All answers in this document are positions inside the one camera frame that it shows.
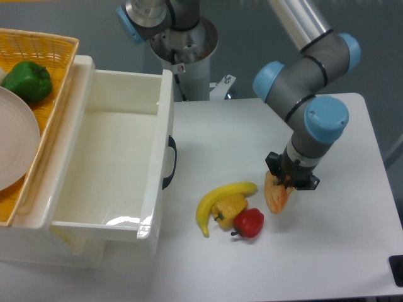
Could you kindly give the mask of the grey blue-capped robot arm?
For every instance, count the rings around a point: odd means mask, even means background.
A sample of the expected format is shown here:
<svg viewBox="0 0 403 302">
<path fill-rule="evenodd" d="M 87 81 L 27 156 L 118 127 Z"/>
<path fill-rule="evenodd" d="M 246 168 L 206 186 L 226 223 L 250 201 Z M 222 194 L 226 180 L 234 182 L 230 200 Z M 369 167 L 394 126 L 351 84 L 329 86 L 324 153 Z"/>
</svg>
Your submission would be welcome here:
<svg viewBox="0 0 403 302">
<path fill-rule="evenodd" d="M 354 68 L 361 49 L 351 35 L 335 34 L 311 1 L 270 5 L 301 58 L 289 67 L 270 62 L 253 81 L 256 95 L 293 131 L 284 151 L 269 153 L 266 164 L 279 185 L 314 190 L 319 179 L 313 171 L 349 120 L 339 99 L 318 92 Z M 209 60 L 218 35 L 201 16 L 198 1 L 126 1 L 116 15 L 129 39 L 149 42 L 173 73 L 175 100 L 206 101 L 217 95 L 209 88 Z"/>
</svg>

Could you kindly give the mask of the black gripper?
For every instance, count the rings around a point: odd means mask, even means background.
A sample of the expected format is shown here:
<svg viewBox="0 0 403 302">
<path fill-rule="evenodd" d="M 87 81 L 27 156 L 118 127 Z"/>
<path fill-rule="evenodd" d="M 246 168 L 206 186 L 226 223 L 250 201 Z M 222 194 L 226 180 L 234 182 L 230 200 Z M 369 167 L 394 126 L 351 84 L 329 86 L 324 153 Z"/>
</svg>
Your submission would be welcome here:
<svg viewBox="0 0 403 302">
<path fill-rule="evenodd" d="M 315 190 L 320 179 L 313 175 L 315 166 L 305 167 L 299 159 L 292 160 L 286 152 L 279 155 L 270 152 L 266 159 L 270 173 L 276 177 L 276 184 L 293 187 L 297 191 Z"/>
</svg>

